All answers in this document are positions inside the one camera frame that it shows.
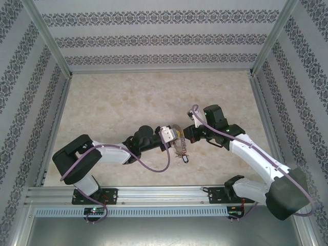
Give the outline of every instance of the wall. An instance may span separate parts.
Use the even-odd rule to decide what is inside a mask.
[[[257,75],[285,163],[300,167],[328,245],[328,1],[299,1]]]
[[[286,0],[39,0],[73,72],[251,68]]]
[[[0,2],[0,245],[10,240],[34,186],[64,78],[20,1]]]

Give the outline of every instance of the patterned wallpaper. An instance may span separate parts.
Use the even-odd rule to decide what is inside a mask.
[[[35,3],[75,72],[251,68],[285,1]]]
[[[284,161],[308,178],[319,245],[328,245],[327,2],[299,1],[257,75]]]
[[[0,245],[10,240],[45,156],[64,78],[18,0],[0,3]]]

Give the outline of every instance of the gray metal floor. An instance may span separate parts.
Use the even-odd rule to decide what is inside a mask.
[[[107,218],[95,225],[82,218],[35,218],[28,245],[294,246],[301,242],[292,218],[280,221],[259,207],[240,223],[225,217]]]

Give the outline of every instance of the beige floor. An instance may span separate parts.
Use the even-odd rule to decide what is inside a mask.
[[[192,124],[186,112],[193,104],[222,107],[230,124],[238,124],[265,151],[269,151],[260,116],[246,72],[121,73],[74,75],[60,123],[54,152],[80,136],[118,144],[142,125],[153,128]],[[242,174],[261,178],[242,159],[211,146],[205,140],[187,145],[189,163],[175,158],[164,173],[153,173],[139,163],[97,164],[91,174],[101,186],[219,185]],[[155,169],[167,163],[165,152],[142,154]],[[64,186],[53,162],[45,186]]]

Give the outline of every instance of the enclosure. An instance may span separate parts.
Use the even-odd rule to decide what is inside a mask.
[[[2,0],[0,245],[328,245],[327,4]],[[170,148],[162,174],[97,164],[91,174],[118,189],[117,204],[86,224],[88,206],[72,205],[53,154],[82,134],[119,144],[142,125],[183,129],[194,104],[218,104],[263,150],[299,167],[315,214],[279,221],[261,204],[230,223],[227,205],[210,204],[202,188],[261,177],[200,141],[187,143],[188,163]],[[162,169],[166,157],[153,149],[141,159]]]

